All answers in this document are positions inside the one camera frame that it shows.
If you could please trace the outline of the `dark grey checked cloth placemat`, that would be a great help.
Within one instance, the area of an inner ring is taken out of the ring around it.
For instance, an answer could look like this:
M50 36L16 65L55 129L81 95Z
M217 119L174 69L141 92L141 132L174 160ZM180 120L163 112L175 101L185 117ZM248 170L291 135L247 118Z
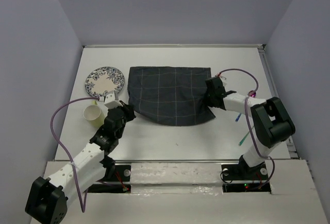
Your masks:
M129 70L129 105L150 121L166 126L204 124L215 115L204 103L208 67L136 66Z

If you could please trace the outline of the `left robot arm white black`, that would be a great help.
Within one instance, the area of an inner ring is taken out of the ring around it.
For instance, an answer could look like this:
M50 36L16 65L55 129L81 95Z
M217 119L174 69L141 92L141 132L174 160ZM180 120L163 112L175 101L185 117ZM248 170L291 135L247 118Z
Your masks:
M133 106L122 101L109 109L104 124L76 157L69 157L60 170L32 183L25 212L39 223L61 223L75 200L84 212L89 187L113 177L116 166L109 154L118 146L126 123L135 117Z

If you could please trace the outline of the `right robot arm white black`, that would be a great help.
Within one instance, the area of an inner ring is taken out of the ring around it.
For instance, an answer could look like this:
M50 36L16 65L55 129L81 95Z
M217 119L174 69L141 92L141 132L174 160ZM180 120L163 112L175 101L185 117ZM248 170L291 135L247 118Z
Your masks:
M222 166L221 178L225 183L252 180L265 169L265 161L274 162L270 153L279 143L295 133L295 126L282 101L277 97L258 99L235 91L226 91L219 77L206 81L206 105L245 115L253 145L238 164Z

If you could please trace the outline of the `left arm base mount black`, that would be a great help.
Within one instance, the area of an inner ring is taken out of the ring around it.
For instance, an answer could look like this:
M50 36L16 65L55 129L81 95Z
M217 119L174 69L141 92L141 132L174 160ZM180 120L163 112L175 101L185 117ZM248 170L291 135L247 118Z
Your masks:
M131 164L116 164L88 189L88 193L126 194L131 191Z

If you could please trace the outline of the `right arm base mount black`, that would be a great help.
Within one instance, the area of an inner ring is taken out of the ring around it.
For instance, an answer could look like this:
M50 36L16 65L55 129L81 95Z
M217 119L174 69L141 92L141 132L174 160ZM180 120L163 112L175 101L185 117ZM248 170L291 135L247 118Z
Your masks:
M247 171L241 171L238 164L221 165L220 179L223 182L224 193L271 193L270 183L264 185L268 176L265 163Z

